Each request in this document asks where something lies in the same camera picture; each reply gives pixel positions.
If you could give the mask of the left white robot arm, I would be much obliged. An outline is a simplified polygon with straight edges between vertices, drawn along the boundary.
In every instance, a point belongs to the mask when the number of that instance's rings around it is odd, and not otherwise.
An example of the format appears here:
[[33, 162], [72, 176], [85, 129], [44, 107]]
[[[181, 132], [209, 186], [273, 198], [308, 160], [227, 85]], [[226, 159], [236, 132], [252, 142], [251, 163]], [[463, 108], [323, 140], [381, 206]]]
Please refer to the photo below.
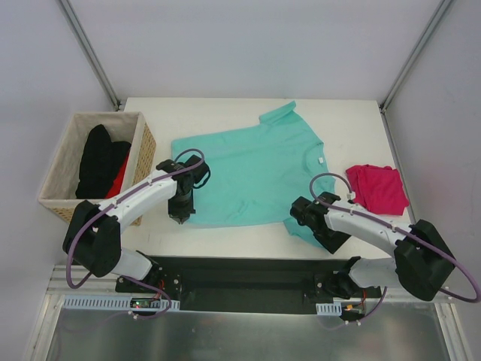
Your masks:
[[123, 232], [151, 208], [168, 204], [168, 216], [184, 224], [195, 213], [194, 192], [210, 180], [205, 155], [198, 149], [186, 150], [190, 157], [182, 162], [167, 159], [139, 183], [119, 195], [99, 203], [82, 201], [74, 209], [62, 244], [67, 255], [66, 281], [78, 289], [71, 276], [74, 262], [89, 276], [117, 275], [132, 282], [141, 292], [162, 291], [162, 270], [154, 260], [139, 251], [122, 246]]

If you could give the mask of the teal t-shirt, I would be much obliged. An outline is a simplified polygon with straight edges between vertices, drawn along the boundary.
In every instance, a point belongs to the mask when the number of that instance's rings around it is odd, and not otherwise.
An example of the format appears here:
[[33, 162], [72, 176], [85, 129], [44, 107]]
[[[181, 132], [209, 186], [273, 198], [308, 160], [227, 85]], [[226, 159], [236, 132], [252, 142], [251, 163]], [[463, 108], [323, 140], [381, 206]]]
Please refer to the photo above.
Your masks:
[[173, 157], [201, 150], [210, 180], [194, 193], [196, 213], [190, 223], [200, 226], [257, 226], [283, 223], [287, 232], [318, 245], [312, 231], [291, 216], [292, 203], [310, 199], [309, 183], [318, 174], [317, 193], [334, 192], [327, 176], [324, 143], [295, 112], [295, 102], [263, 114], [259, 124], [243, 129], [178, 138]]

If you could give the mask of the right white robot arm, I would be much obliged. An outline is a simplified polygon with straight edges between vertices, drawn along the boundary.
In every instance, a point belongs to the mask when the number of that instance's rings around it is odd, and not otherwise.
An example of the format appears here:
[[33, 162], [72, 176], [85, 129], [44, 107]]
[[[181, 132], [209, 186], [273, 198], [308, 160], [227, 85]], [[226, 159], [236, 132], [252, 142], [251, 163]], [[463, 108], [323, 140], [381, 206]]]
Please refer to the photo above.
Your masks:
[[368, 287], [403, 287], [422, 301], [431, 301], [454, 269], [445, 257], [451, 252], [436, 228], [420, 220], [395, 224], [323, 192], [319, 201], [297, 198], [290, 209], [299, 226], [307, 227], [330, 254], [350, 238], [357, 238], [386, 253], [382, 259], [351, 257], [326, 289], [341, 298], [358, 295]]

